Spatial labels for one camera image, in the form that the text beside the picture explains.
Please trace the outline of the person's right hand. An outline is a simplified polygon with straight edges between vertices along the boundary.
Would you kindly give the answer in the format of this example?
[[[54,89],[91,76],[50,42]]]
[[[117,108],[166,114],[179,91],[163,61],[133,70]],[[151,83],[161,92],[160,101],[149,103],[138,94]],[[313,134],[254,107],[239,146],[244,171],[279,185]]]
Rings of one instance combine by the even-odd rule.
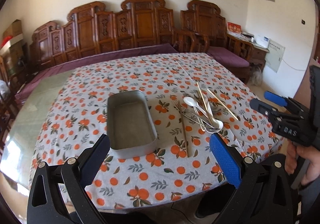
[[[310,184],[319,178],[319,150],[288,141],[285,170],[292,177],[293,189]]]

